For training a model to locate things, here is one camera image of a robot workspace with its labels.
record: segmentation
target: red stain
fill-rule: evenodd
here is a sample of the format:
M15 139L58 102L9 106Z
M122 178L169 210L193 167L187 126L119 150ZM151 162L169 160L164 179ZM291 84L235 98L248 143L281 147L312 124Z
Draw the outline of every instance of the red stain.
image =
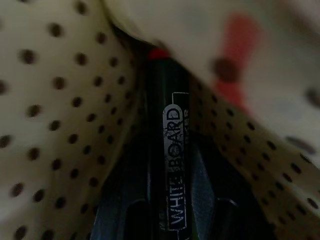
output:
M226 26L222 57L233 61L240 77L258 41L259 27L255 21L241 14L231 16ZM236 82L215 82L213 87L218 93L232 104L246 110L240 79Z

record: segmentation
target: black marker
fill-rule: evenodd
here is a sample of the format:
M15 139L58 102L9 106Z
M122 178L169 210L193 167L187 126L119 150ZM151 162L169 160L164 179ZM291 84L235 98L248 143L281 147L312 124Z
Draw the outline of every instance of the black marker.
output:
M154 240L191 240L188 72L153 49L146 68Z

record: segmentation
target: polka dot fabric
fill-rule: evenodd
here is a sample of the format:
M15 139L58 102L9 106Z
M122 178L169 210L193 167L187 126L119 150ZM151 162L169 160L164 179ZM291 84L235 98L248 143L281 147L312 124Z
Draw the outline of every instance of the polka dot fabric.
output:
M317 167L198 81L190 89L192 129L211 136L250 183L278 239L320 239Z
M0 2L1 240L89 239L140 127L133 61L98 0Z

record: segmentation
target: cream fabric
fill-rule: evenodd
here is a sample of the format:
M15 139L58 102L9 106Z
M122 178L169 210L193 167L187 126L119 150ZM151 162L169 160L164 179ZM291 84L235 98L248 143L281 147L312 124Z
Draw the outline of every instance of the cream fabric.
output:
M291 12L299 8L277 0L104 2L120 28L165 46L200 80L190 88L193 129L211 135L250 182L278 238L320 239L320 45Z
M1 240L89 237L139 128L133 60L98 0L0 1Z

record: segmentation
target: red object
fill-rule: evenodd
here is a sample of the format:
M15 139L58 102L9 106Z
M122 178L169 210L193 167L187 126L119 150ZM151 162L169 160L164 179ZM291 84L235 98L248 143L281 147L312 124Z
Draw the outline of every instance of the red object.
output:
M155 48L149 52L149 60L169 58L170 55L163 49Z
M227 23L222 57L233 61L238 68L239 78L259 42L259 36L259 26L248 16L234 14ZM241 79L236 82L218 80L213 88L230 103L246 111L241 84Z

